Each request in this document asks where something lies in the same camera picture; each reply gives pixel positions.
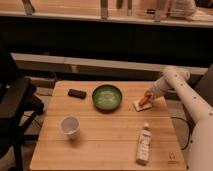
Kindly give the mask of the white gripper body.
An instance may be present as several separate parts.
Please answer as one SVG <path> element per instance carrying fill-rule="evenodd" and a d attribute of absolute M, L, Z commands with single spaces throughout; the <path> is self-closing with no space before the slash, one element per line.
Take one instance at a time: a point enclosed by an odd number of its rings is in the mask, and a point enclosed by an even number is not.
<path fill-rule="evenodd" d="M 161 77 L 151 85 L 151 87 L 145 92 L 145 95 L 150 96 L 152 99 L 156 99 L 164 96 L 169 89 L 169 84 L 164 77 Z"/>

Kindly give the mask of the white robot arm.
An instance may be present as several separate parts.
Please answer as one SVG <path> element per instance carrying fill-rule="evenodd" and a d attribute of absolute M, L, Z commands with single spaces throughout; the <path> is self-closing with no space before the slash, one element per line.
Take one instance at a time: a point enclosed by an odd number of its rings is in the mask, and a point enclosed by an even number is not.
<path fill-rule="evenodd" d="M 213 171 L 213 107 L 187 81 L 188 70 L 167 66 L 162 76 L 145 92 L 150 100 L 157 99 L 174 89 L 195 122 L 192 143 L 188 150 L 188 171 Z"/>

